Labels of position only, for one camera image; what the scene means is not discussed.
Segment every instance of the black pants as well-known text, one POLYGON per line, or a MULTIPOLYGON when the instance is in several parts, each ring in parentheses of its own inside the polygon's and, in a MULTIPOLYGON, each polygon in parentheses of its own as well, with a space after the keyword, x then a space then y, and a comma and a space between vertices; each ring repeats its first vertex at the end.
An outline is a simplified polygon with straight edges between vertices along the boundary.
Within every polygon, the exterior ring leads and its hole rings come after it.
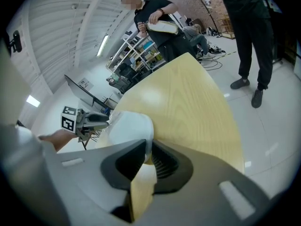
POLYGON ((166 62, 170 62, 187 52, 196 59, 196 54, 184 34, 179 34, 178 36, 161 44, 158 47, 158 50, 166 62))
POLYGON ((267 18, 231 18, 240 58, 239 75, 246 79, 252 62, 252 43, 259 64, 258 89, 268 88, 273 70, 273 29, 267 18))

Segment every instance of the chair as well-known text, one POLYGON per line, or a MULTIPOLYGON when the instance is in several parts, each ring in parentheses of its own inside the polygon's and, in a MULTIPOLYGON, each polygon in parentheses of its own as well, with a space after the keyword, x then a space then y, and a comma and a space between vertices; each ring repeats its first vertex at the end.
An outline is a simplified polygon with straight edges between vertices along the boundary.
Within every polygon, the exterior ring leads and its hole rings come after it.
POLYGON ((139 83, 141 80, 145 79, 152 73, 152 70, 149 70, 145 73, 137 72, 132 67, 123 63, 119 66, 120 72, 119 74, 128 78, 131 81, 131 86, 133 87, 135 84, 139 83))
POLYGON ((140 73, 135 71, 132 67, 123 63, 119 66, 119 74, 128 78, 132 83, 138 83, 140 81, 140 73))

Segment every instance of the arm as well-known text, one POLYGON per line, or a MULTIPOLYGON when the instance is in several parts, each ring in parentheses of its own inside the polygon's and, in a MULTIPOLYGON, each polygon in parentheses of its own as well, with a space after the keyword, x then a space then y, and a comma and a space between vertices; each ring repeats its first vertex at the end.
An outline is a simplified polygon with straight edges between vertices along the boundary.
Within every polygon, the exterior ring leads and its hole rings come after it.
POLYGON ((174 14, 176 11, 178 11, 178 7, 174 3, 171 3, 161 9, 164 11, 165 14, 174 14))
POLYGON ((138 35, 141 37, 141 38, 145 38, 147 36, 147 32, 139 32, 138 35))
POLYGON ((138 35, 141 38, 145 38, 147 36, 147 32, 146 32, 146 26, 144 23, 142 22, 137 22, 136 17, 134 17, 134 22, 136 24, 136 28, 139 31, 138 35))
MULTIPOLYGON (((154 0, 157 4, 161 6, 161 10, 164 11, 164 14, 173 14, 178 11, 178 7, 168 0, 154 0)), ((156 24, 158 19, 163 16, 163 13, 160 10, 152 13, 149 18, 149 23, 156 24)))
POLYGON ((73 138, 77 138, 78 136, 73 134, 72 132, 66 131, 64 129, 57 130, 55 133, 48 136, 39 136, 38 138, 41 141, 48 141, 53 144, 55 150, 58 152, 61 150, 68 142, 70 142, 73 138))

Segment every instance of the man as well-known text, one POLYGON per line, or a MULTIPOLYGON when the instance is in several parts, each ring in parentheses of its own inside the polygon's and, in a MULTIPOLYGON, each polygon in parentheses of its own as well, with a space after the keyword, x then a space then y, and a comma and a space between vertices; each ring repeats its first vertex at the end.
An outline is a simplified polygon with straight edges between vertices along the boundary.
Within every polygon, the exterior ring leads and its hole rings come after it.
POLYGON ((190 45, 195 48, 197 45, 200 45, 203 49, 203 59, 213 58, 214 55, 208 53, 208 44, 204 35, 201 34, 201 26, 195 24, 193 26, 183 27, 183 32, 186 35, 186 38, 190 41, 190 45))
POLYGON ((147 31, 145 23, 156 24, 158 20, 173 22, 168 14, 173 14, 178 7, 168 0, 121 0, 128 9, 135 10, 134 22, 141 37, 147 34, 156 43, 160 54, 170 62, 178 56, 189 52, 196 55, 184 33, 179 29, 178 34, 167 32, 147 31))
POLYGON ((259 64, 258 87, 252 106, 261 106, 263 90, 268 88, 273 70, 273 30, 267 8, 261 0, 223 0, 232 22, 236 38, 241 79, 231 84, 232 89, 250 85, 248 75, 252 61, 252 43, 259 64))

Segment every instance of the white floor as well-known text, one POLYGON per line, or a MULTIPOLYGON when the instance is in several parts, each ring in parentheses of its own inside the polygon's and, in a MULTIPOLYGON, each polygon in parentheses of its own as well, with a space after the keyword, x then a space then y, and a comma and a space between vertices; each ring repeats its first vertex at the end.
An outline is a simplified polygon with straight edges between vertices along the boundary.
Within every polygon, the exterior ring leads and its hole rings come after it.
MULTIPOLYGON (((237 51, 235 40, 210 36, 207 39, 227 53, 237 51)), ((251 99, 257 88, 259 70, 254 49, 248 88, 230 88, 230 84, 240 78, 237 52, 218 61, 223 64, 222 68, 209 71, 209 74, 224 94, 238 124, 245 173, 273 197, 289 187, 300 164, 301 81, 289 62, 283 60, 282 65, 275 64, 269 89, 263 93, 262 105, 254 109, 251 99)), ((214 64, 202 63, 204 67, 214 64)))

